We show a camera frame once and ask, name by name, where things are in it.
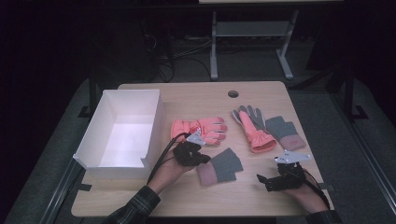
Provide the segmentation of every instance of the wooden table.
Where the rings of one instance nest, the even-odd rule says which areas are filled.
[[[162,201],[152,217],[279,217],[304,215],[304,210],[289,196],[280,192],[267,192],[256,174],[279,176],[274,157],[283,153],[280,145],[270,152],[254,154],[247,138],[232,116],[231,111],[240,105],[252,105],[262,110],[269,119],[282,116],[292,121],[297,132],[306,141],[288,92],[282,82],[208,82],[168,84],[125,84],[120,90],[160,89],[165,108],[163,150],[170,141],[171,123],[175,119],[195,120],[220,116],[228,126],[226,139],[219,147],[203,147],[201,152],[215,156],[230,147],[241,159],[243,172],[236,173],[236,181],[211,187],[201,187],[195,169],[184,174],[175,185],[164,190]],[[237,91],[232,98],[229,91]],[[309,145],[296,150],[312,155]],[[302,161],[320,183],[322,177],[315,158]],[[82,184],[91,185],[89,191],[80,190],[72,207],[76,217],[107,216],[124,206],[145,185],[146,180],[94,179],[85,174]]]

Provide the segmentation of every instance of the person's left hand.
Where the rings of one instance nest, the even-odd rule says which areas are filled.
[[[148,183],[148,187],[159,194],[163,189],[175,183],[179,177],[193,168],[194,166],[182,166],[178,164],[173,150],[170,150],[163,158],[163,164]]]

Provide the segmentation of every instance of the pink glove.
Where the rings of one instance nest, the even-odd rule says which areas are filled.
[[[172,123],[171,138],[180,133],[194,133],[197,128],[201,129],[201,137],[205,144],[212,146],[218,146],[220,141],[225,139],[224,132],[227,131],[223,118],[204,118],[196,121],[177,119]],[[184,136],[180,136],[177,141],[185,141]]]
[[[272,150],[276,146],[275,138],[271,134],[265,133],[263,130],[257,130],[245,111],[239,111],[239,117],[252,152],[265,152]]]

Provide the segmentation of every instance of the gray floor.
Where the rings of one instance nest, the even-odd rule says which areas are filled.
[[[300,83],[317,71],[307,71],[312,41],[293,41],[287,54],[294,80],[286,80],[275,54],[276,43],[264,43],[260,47],[234,54],[219,55],[219,81],[279,80],[286,86]],[[177,50],[183,50],[183,43]],[[208,66],[208,53],[189,56],[201,60]],[[375,158],[381,164],[389,182],[396,183],[395,158],[396,130],[376,105],[371,93],[364,85],[356,82],[354,104],[361,105],[369,119],[356,120],[351,124],[338,105],[343,92],[329,94],[324,90],[328,78],[301,90],[290,91],[297,115],[303,125],[309,145],[317,159],[318,167],[330,192],[336,210],[344,223],[396,223],[396,216],[384,197],[373,172],[361,151],[353,130],[366,140]],[[194,60],[177,61],[177,71],[172,82],[210,81],[204,67]],[[157,77],[154,82],[162,82]],[[67,164],[78,147],[88,120],[78,118],[84,105],[89,104],[88,82],[85,81],[67,107],[58,128],[49,140],[40,161],[26,182],[19,199],[8,215],[7,223],[51,223],[40,222],[50,204],[51,197],[63,178]],[[53,223],[100,223],[101,218],[73,217],[70,209],[77,192],[83,171],[69,190],[64,203]],[[305,223],[303,217],[280,217],[277,223]]]

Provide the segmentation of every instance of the person's right hand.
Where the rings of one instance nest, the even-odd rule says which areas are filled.
[[[314,186],[317,186],[315,180],[311,175],[306,173],[306,170],[304,173],[306,180],[311,182]],[[329,210],[326,203],[304,183],[297,189],[284,189],[281,192],[293,197],[309,214]]]

